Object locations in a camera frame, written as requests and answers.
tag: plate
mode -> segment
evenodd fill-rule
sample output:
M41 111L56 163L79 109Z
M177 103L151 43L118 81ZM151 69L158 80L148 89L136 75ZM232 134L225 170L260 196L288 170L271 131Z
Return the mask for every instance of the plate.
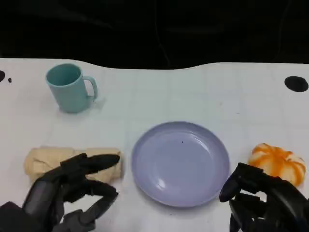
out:
M143 192L175 207L210 201L230 174L220 139L189 122L163 123L147 131L133 148L131 168Z

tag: mug handle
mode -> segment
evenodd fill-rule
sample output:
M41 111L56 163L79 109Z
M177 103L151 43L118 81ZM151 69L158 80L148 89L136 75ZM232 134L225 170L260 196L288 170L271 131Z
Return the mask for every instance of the mug handle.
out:
M91 83L94 95L93 96L89 96L89 98L91 100L95 100L98 97L98 87L97 87L95 79L93 79L91 76L83 76L82 79L83 80L87 80L87 81L89 81Z

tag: black circle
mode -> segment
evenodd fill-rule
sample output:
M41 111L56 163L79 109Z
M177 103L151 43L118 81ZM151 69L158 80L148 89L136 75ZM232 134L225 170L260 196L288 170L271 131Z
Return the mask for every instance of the black circle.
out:
M305 92L309 87L305 78L300 76L289 76L285 79L284 83L285 86L295 92Z
M0 70L0 82L5 78L5 72Z

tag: bread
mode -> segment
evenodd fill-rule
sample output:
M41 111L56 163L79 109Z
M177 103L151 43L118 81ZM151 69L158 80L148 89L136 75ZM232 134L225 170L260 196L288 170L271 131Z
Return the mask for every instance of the bread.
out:
M98 173L89 174L86 176L88 179L111 183L111 181L121 176L122 157L120 150L117 148L88 148L86 150L48 146L33 148L25 159L25 173L29 176L30 181L34 182L37 178L44 175L44 173L60 166L60 162L84 152L88 157L99 154L115 154L120 156L118 164Z
M252 150L249 165L261 168L271 176L279 176L294 186L300 185L305 178L306 164L292 151L280 147L259 144Z

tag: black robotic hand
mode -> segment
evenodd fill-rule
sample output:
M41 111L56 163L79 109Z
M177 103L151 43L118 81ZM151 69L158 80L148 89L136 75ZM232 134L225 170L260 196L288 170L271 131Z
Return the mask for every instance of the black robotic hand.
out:
M241 190L264 192L267 200ZM239 163L219 199L230 203L230 232L309 232L309 201L291 183L262 169Z
M0 232L87 232L118 196L108 184L86 179L116 165L118 155L87 157L85 153L61 163L32 185L22 209L12 202L0 207ZM64 202L75 202L85 195L102 196L88 210L64 215Z

